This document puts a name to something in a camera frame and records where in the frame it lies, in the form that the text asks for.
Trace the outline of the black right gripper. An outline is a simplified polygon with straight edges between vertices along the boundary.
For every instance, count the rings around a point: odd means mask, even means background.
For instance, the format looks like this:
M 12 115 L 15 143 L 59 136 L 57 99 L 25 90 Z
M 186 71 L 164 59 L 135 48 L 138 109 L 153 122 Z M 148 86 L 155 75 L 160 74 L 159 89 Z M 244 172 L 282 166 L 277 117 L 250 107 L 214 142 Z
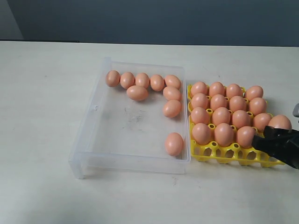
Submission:
M 264 139 L 253 139 L 252 147 L 299 169 L 299 132 L 266 126 Z

